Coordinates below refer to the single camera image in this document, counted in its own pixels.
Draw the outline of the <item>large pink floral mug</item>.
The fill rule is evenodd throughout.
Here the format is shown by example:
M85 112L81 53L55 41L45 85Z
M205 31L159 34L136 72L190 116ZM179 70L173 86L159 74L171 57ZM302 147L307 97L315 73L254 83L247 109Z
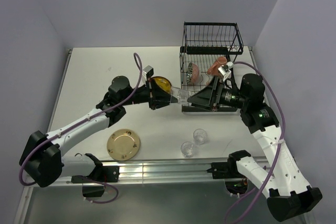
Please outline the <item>large pink floral mug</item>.
M218 57L214 63L208 68L207 74L211 76L219 76L218 74L218 66L224 65L227 63L227 59L224 56Z

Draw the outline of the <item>black white patterned bowl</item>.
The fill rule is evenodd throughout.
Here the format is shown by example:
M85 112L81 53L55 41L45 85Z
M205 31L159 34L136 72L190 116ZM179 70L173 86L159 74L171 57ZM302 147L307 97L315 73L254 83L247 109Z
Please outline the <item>black white patterned bowl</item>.
M199 75L199 67L196 64L190 62L186 71L187 84L196 84L198 82Z

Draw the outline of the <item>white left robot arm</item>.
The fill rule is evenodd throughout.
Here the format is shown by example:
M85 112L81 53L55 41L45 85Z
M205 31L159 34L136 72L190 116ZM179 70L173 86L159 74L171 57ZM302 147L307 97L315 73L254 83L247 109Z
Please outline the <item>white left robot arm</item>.
M69 125L49 132L30 135L20 158L19 181L24 186L26 172L40 187L47 187L60 177L75 176L98 181L103 164L92 154L65 158L64 155L91 135L116 124L126 114L125 106L148 103L155 110L176 103L177 98L160 88L153 79L132 88L125 76L115 77L103 100L88 114Z

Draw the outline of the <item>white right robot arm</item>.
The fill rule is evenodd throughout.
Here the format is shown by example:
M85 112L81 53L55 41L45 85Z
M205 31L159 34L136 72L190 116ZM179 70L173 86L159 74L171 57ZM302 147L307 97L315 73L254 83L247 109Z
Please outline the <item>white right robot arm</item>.
M217 77L188 98L197 108L214 110L220 105L240 110L240 117L260 145L270 170L265 171L246 150L229 155L225 173L244 176L266 197L272 216L279 222L311 211L322 199L318 187L312 187L302 175L282 133L283 126L271 107L264 102L266 81L248 73L237 90L224 88Z

